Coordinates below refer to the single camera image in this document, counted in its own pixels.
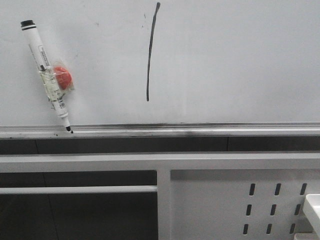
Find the grey metal whiteboard stand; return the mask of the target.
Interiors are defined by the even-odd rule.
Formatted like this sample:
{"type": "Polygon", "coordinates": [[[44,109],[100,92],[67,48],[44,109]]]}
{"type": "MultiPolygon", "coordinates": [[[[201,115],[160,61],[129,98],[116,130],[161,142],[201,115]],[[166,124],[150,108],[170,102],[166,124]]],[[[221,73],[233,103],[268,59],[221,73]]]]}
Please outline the grey metal whiteboard stand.
{"type": "Polygon", "coordinates": [[[320,194],[319,140],[0,143],[3,240],[294,240],[320,194]]]}

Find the white whiteboard with aluminium frame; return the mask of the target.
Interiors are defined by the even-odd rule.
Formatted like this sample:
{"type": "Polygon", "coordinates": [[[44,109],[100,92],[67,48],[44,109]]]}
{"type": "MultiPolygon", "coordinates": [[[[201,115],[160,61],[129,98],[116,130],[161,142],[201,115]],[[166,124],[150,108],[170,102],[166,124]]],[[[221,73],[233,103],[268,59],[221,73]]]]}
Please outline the white whiteboard with aluminium frame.
{"type": "Polygon", "coordinates": [[[3,0],[0,136],[317,136],[317,0],[3,0]],[[20,23],[75,89],[52,109],[20,23]]]}

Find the white plastic marker tray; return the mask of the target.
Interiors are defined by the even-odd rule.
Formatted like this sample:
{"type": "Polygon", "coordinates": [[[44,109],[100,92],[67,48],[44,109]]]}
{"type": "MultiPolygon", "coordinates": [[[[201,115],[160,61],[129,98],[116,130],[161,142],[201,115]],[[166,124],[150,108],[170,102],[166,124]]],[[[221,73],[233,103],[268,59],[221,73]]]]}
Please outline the white plastic marker tray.
{"type": "Polygon", "coordinates": [[[303,213],[312,227],[312,233],[296,233],[294,240],[320,239],[320,194],[307,194],[303,204],[303,213]]]}

